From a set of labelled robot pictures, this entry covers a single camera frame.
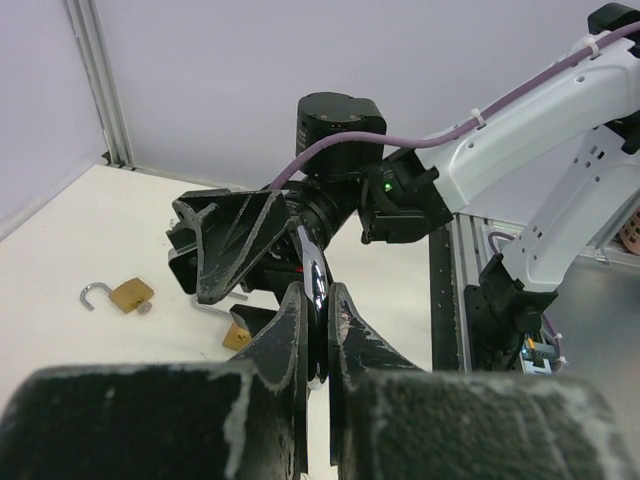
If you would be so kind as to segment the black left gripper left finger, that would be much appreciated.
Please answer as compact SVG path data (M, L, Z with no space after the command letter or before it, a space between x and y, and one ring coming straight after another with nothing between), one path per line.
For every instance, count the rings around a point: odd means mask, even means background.
M292 283L224 362L38 370L1 418L5 479L298 479L308 469L307 316Z

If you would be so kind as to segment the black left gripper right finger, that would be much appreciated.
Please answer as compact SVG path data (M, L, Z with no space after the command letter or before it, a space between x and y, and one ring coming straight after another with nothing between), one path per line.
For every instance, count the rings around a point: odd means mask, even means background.
M628 450L579 379L427 372L328 297L330 460L342 479L624 479Z

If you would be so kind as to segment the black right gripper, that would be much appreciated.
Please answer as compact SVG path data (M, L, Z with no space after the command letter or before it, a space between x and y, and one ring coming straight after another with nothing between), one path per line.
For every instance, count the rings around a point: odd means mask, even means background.
M269 291L278 300L292 282L320 305L328 296L326 242L304 202L304 189L234 192L188 191L172 202L178 222L167 232L169 267L184 293L205 305L236 287ZM260 338L277 310L235 304L230 314L252 339Z

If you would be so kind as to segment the large brass padlock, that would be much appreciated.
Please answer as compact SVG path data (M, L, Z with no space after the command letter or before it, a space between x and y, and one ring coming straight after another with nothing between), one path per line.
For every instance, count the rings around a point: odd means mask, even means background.
M317 390L328 376L328 296L331 283L322 250L312 240L307 229L296 229L300 247L303 286L308 305L308 380Z

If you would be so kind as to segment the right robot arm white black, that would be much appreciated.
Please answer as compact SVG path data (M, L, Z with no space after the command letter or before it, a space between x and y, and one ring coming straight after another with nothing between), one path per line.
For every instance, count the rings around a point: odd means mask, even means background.
M583 145L528 226L452 290L458 350L444 368L555 372L563 363L546 310L580 251L631 207L639 175L639 13L609 3L571 53L425 140L386 135L375 103L332 92L298 104L296 158L257 191L188 192L173 204L169 266L213 305L241 287L282 298L302 282L309 375L328 373L324 252L352 214L363 243L416 242L449 224L510 172L575 136Z

